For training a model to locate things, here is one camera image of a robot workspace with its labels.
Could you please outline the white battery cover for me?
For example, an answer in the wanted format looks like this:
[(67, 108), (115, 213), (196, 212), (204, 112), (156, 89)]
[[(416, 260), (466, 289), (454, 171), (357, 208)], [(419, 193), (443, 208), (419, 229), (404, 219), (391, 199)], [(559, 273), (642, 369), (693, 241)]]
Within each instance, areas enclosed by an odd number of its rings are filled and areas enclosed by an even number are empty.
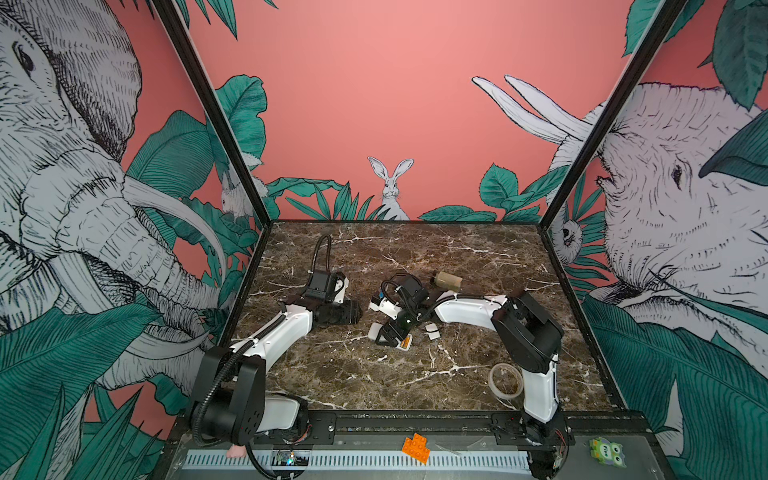
[(437, 340), (440, 338), (439, 328), (436, 324), (426, 323), (424, 325), (424, 329), (430, 341)]

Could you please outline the white red remote control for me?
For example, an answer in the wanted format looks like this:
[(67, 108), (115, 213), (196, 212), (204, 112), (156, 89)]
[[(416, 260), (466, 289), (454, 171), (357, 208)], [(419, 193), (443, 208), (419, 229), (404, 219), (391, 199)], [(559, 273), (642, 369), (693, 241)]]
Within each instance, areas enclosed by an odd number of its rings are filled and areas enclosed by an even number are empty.
[(393, 322), (387, 322), (386, 324), (373, 323), (368, 331), (368, 338), (377, 345), (390, 346), (396, 349), (398, 349), (397, 345), (407, 335), (411, 334)]

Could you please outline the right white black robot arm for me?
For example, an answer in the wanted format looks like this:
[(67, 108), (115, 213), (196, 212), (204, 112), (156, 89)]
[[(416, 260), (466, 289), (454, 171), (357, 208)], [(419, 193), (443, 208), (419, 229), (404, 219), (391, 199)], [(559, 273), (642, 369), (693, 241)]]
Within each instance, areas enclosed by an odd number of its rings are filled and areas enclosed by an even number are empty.
[(446, 290), (432, 295), (411, 274), (380, 284), (369, 308), (389, 319), (369, 332), (378, 345), (402, 347), (416, 327), (436, 318), (496, 332), (520, 367), (523, 413), (519, 435), (530, 446), (528, 463), (536, 479), (553, 479), (569, 453), (569, 430), (557, 393), (557, 366), (564, 331), (526, 290), (508, 295), (472, 295)]

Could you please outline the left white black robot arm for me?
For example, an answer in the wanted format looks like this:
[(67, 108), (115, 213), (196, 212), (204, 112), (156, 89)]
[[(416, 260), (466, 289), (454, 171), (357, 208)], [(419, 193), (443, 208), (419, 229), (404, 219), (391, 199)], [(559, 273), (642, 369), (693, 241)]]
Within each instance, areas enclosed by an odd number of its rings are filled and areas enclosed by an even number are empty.
[(245, 452), (266, 479), (295, 479), (302, 474), (291, 454), (284, 468), (268, 470), (256, 458), (254, 437), (271, 431), (295, 433), (290, 446), (311, 433), (307, 401), (292, 394), (269, 394), (266, 376), (276, 361), (313, 328), (354, 325), (362, 316), (357, 301), (346, 297), (349, 279), (330, 267), (332, 239), (321, 236), (312, 254), (306, 284), (282, 301), (279, 312), (255, 333), (229, 347), (204, 354), (186, 418), (200, 447), (228, 442)]

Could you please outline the clear tape roll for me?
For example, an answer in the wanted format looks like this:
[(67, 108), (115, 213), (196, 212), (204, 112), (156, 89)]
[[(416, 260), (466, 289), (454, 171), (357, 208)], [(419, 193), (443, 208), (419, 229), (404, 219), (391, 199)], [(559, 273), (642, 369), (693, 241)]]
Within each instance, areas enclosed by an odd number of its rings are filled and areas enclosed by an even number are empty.
[(521, 371), (509, 363), (498, 363), (488, 373), (488, 387), (491, 393), (501, 401), (512, 401), (524, 391)]

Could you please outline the orange toy brick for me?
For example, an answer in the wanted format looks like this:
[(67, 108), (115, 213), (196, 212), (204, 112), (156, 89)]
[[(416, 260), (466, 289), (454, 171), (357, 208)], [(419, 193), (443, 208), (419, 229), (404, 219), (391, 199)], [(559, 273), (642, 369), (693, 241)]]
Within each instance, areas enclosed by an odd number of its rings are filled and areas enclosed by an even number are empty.
[(431, 450), (427, 447), (427, 438), (418, 433), (405, 439), (401, 452), (423, 465), (428, 463), (431, 454)]

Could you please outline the small green circuit board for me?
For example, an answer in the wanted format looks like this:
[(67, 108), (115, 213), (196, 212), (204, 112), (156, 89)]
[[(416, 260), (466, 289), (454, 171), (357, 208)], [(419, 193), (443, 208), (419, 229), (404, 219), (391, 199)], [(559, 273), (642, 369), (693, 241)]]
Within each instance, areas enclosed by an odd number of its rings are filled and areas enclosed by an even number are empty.
[(278, 468), (303, 468), (309, 465), (309, 460), (309, 452), (283, 450), (274, 453), (272, 465)]

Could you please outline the green owl toy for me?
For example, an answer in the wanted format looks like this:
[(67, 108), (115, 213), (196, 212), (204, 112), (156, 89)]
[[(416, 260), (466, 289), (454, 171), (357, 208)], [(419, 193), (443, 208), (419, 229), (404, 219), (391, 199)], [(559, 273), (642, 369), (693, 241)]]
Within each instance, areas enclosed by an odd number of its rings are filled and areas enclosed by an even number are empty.
[(590, 455), (600, 464), (625, 468), (625, 455), (620, 443), (610, 441), (604, 437), (597, 437), (589, 441)]

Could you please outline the black front mounting rail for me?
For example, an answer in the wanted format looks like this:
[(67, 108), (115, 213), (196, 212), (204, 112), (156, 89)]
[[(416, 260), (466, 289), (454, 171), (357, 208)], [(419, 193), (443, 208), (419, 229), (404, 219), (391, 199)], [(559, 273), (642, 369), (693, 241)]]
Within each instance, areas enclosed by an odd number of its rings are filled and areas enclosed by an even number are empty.
[(577, 438), (605, 437), (624, 443), (640, 437), (657, 441), (646, 418), (636, 411), (564, 411), (546, 427), (535, 427), (519, 411), (511, 410), (313, 410), (297, 414), (247, 414), (236, 425), (226, 413), (209, 413), (203, 421), (206, 438), (254, 437), (259, 446), (308, 448), (330, 446), (344, 435), (365, 438), (404, 438), (418, 433), (430, 440), (439, 437), (489, 437), (499, 446), (541, 450), (571, 445)]

